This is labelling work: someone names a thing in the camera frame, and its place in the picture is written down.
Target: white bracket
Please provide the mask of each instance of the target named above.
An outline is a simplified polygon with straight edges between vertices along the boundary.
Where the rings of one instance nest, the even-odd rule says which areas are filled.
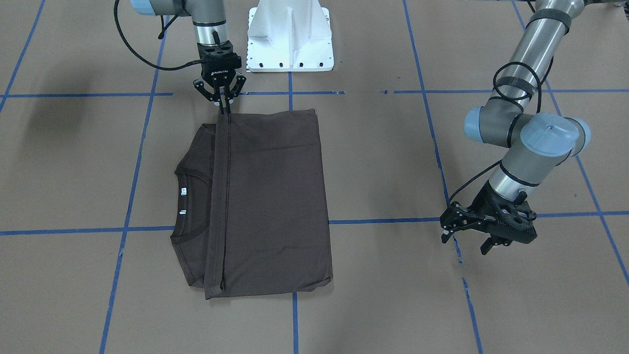
[[[247,70],[329,71],[330,12],[319,0],[260,0],[249,10]]]

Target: robotic arm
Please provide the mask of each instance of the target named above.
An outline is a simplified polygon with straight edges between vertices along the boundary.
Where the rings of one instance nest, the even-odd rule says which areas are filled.
[[[537,237],[533,226],[536,214],[526,199],[555,166],[588,145],[591,133],[578,118],[540,113],[540,101],[536,115],[524,114],[524,109],[535,92],[539,94],[545,80],[545,76],[542,80],[540,76],[551,64],[572,20],[586,5],[607,2],[612,1],[536,2],[537,11],[529,20],[511,61],[494,76],[491,97],[485,106],[473,108],[464,123],[468,138],[507,147],[509,151],[496,163],[499,168],[469,207],[448,201],[440,217],[442,243],[456,231],[474,229],[489,234],[481,246],[481,253],[487,254],[494,246],[509,246],[513,241],[530,243]]]
[[[236,72],[242,67],[242,59],[229,41],[223,0],[131,0],[131,4],[140,14],[192,17],[201,58],[201,79],[194,81],[194,88],[219,106],[221,113],[231,113],[230,104],[240,94],[246,78]],[[204,82],[213,92],[205,89]]]

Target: black cloth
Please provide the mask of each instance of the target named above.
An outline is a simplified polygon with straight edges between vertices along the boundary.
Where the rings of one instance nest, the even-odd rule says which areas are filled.
[[[314,110],[232,114],[203,124],[175,171],[171,235],[206,299],[312,291],[332,279]]]

